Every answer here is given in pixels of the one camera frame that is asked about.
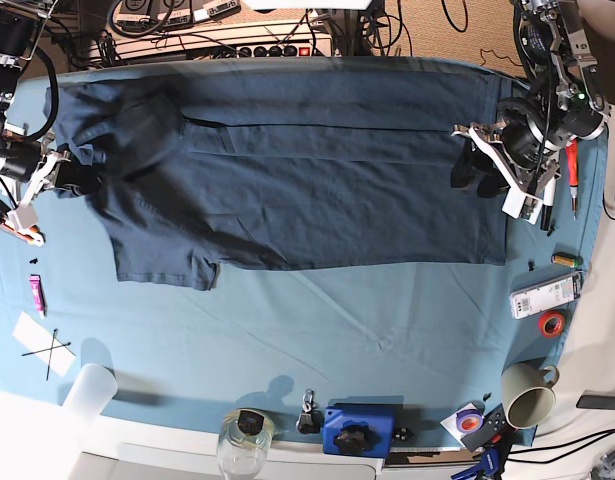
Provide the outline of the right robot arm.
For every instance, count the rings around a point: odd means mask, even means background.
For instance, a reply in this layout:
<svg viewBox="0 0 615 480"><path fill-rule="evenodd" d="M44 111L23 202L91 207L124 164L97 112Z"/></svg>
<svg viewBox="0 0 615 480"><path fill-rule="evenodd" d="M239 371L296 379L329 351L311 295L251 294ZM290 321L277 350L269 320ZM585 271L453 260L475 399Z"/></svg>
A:
<svg viewBox="0 0 615 480"><path fill-rule="evenodd" d="M55 1L0 1L0 230L28 245L42 246L44 234L32 201L45 191L65 191L85 196L98 191L101 179L92 166L81 164L62 145L51 147L51 131L59 106L54 64L39 46L41 33L51 19ZM34 133L8 123L16 87L33 58L45 66L49 79L49 113Z"/></svg>

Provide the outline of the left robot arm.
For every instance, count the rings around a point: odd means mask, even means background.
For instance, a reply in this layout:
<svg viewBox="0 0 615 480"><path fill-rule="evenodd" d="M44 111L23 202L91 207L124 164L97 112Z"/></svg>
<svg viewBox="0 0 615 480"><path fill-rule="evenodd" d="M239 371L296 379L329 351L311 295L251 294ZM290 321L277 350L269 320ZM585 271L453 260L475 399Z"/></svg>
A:
<svg viewBox="0 0 615 480"><path fill-rule="evenodd" d="M456 125L464 140L451 186L479 183L481 198L505 197L502 210L514 218L551 225L560 152L569 155L570 192L578 188L574 147L604 132L610 107L600 93L598 62L574 1L516 1L513 37L529 82L527 92L497 104L491 125Z"/></svg>

